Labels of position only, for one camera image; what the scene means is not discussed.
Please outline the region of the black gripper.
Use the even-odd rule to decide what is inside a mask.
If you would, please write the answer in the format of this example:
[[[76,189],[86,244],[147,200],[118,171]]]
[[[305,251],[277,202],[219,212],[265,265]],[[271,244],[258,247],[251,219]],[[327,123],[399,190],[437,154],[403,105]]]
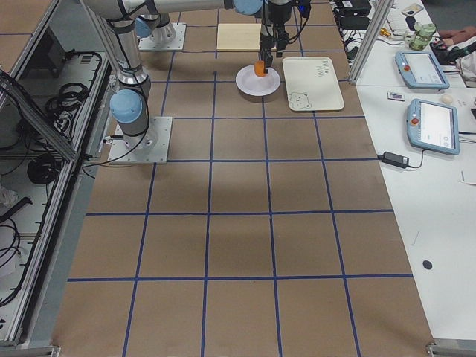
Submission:
[[[290,1],[263,1],[261,9],[259,74],[267,74],[272,66],[271,49],[283,51],[289,44],[285,25],[291,18]]]

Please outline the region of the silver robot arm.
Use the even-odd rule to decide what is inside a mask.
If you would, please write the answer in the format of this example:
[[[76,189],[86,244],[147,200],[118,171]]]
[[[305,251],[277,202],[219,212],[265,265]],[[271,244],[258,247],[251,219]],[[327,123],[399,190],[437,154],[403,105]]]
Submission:
[[[260,18],[259,60],[263,62],[264,72],[272,65],[271,50],[274,48],[276,56],[281,57],[286,46],[295,40],[286,31],[286,23],[291,19],[297,1],[144,1],[143,4],[147,12],[135,20],[140,36],[149,36],[157,27],[167,26],[172,12],[223,8]]]
[[[153,1],[85,1],[85,6],[104,24],[105,37],[118,66],[120,90],[109,102],[111,112],[122,130],[127,149],[143,149],[154,142],[150,134],[147,100],[149,75],[142,66],[138,47],[136,19],[149,18],[144,27],[151,32],[160,19]]]

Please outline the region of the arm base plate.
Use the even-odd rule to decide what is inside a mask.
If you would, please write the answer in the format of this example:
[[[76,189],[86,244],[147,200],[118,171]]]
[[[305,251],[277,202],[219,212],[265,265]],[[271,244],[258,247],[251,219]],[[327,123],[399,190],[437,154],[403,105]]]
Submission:
[[[119,164],[166,164],[173,118],[155,116],[150,118],[149,129],[142,138],[123,136],[120,126],[115,127],[115,135],[110,145],[108,161]]]
[[[185,33],[186,24],[183,22],[171,22],[163,27],[157,27],[150,36],[139,40],[139,51],[182,51]]]

